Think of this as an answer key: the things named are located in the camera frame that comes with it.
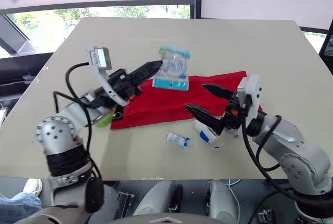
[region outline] red towel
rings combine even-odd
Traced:
[[[124,107],[123,119],[112,121],[111,129],[193,118],[185,103],[199,105],[214,116],[223,115],[228,100],[210,94],[202,84],[218,84],[234,91],[246,76],[245,71],[210,77],[190,76],[188,91],[154,88],[152,80],[148,80],[140,86],[142,94]]]

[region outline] cable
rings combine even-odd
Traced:
[[[279,123],[281,122],[281,120],[282,120],[282,117],[279,116],[279,115],[277,115],[277,116],[275,116],[275,117],[277,117],[277,120],[275,121],[275,123],[273,124],[273,126],[269,129],[269,131],[266,133],[266,135],[265,135],[264,138],[262,139],[262,141],[261,141],[261,143],[260,143],[260,145],[259,145],[259,147],[258,147],[258,149],[257,149],[257,153],[255,154],[255,158],[257,158],[259,164],[260,164],[260,161],[259,161],[259,155],[260,155],[260,152],[261,152],[262,148],[264,147],[265,143],[268,141],[269,137],[271,136],[271,134],[273,133],[273,131],[275,130],[275,128],[278,126],[278,124],[279,124]],[[269,168],[264,168],[264,167],[263,167],[263,169],[264,169],[265,171],[269,172],[269,171],[273,171],[273,170],[275,170],[275,169],[277,169],[277,168],[279,168],[279,167],[280,167],[280,164],[276,164],[276,165],[274,165],[273,167],[269,167]]]
[[[90,161],[93,164],[93,167],[95,168],[98,177],[102,180],[102,175],[100,174],[99,168],[97,167],[96,163],[94,162],[94,160],[90,157]]]
[[[61,96],[61,97],[63,97],[63,98],[66,98],[66,99],[68,99],[68,100],[71,100],[71,101],[73,101],[73,102],[76,102],[75,98],[72,98],[72,97],[70,97],[70,96],[68,96],[68,95],[66,95],[66,94],[64,94],[64,93],[61,93],[61,92],[59,92],[59,91],[57,91],[57,90],[53,91],[53,99],[54,99],[54,104],[55,104],[55,107],[56,107],[56,113],[59,113],[59,108],[58,108],[58,98],[57,98],[57,96]]]
[[[75,91],[73,90],[72,86],[71,86],[71,83],[69,82],[69,75],[71,74],[71,72],[76,69],[76,68],[79,68],[79,67],[83,67],[83,66],[86,66],[86,65],[89,65],[88,62],[86,63],[80,63],[80,64],[76,64],[76,65],[73,65],[70,69],[67,70],[66,74],[65,74],[65,79],[66,79],[66,85],[70,91],[70,93],[72,94],[73,98],[75,99],[76,103],[78,103],[86,118],[87,118],[87,124],[88,124],[88,140],[87,140],[87,152],[89,153],[89,150],[90,150],[90,142],[91,142],[91,138],[92,138],[92,122],[91,122],[91,119],[90,119],[90,116],[89,116],[89,113],[88,113],[88,110],[86,108],[86,106],[83,104],[83,102],[81,102],[81,100],[79,99],[79,97],[77,96],[77,94],[75,93]]]
[[[249,221],[248,221],[248,224],[251,224],[252,220],[254,219],[256,213],[258,212],[259,208],[261,207],[261,205],[268,199],[270,198],[271,196],[274,196],[276,194],[280,193],[279,191],[275,190],[271,193],[269,193],[268,195],[266,195],[260,202],[259,204],[257,205],[257,207],[255,208],[255,210],[253,211]]]
[[[229,183],[228,183],[228,188],[230,189],[231,194],[233,195],[233,197],[235,198],[236,202],[237,202],[237,207],[238,207],[238,215],[237,215],[237,224],[240,223],[240,205],[239,205],[239,201],[237,199],[237,197],[235,196],[235,193],[233,192],[233,190],[231,189],[231,184],[230,184],[230,179],[229,179]]]
[[[250,142],[249,139],[247,137],[247,133],[246,133],[246,122],[245,122],[245,118],[243,118],[242,120],[242,125],[241,125],[241,130],[242,130],[242,136],[244,139],[244,143],[245,143],[245,147],[247,149],[247,151],[249,152],[249,155],[251,157],[251,159],[253,160],[254,164],[257,166],[257,168],[259,169],[259,171],[262,173],[262,175],[272,184],[272,186],[279,191],[281,194],[283,194],[284,196],[298,202],[298,203],[302,203],[302,204],[309,204],[309,205],[322,205],[322,204],[333,204],[333,200],[311,200],[311,199],[301,199],[299,197],[296,197],[294,195],[291,195],[290,193],[286,192],[285,190],[283,190],[283,188],[281,188],[278,184],[275,183],[275,181],[269,176],[269,174],[264,170],[264,168],[260,165],[259,161],[255,158],[255,155],[251,149],[250,146]]]
[[[241,181],[241,179],[238,179],[237,181],[230,184],[230,179],[229,179],[229,184],[226,184],[226,185],[230,187],[230,186],[233,186],[233,185],[239,183],[240,181]]]

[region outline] toothpaste tube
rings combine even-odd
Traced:
[[[207,125],[196,119],[192,120],[192,124],[194,129],[199,133],[199,136],[207,143],[213,144],[217,140],[218,136],[215,135]]]
[[[179,136],[175,133],[169,133],[166,136],[166,140],[171,143],[174,144],[176,146],[182,147],[182,148],[188,148],[189,147],[189,138],[188,137],[182,137]]]

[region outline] plastic bag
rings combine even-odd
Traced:
[[[163,65],[154,77],[152,86],[188,90],[187,61],[191,57],[190,51],[161,46],[160,56]]]

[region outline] white sneaker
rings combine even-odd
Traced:
[[[43,188],[42,181],[40,179],[30,178],[24,186],[23,193],[32,193],[37,196],[41,193]]]

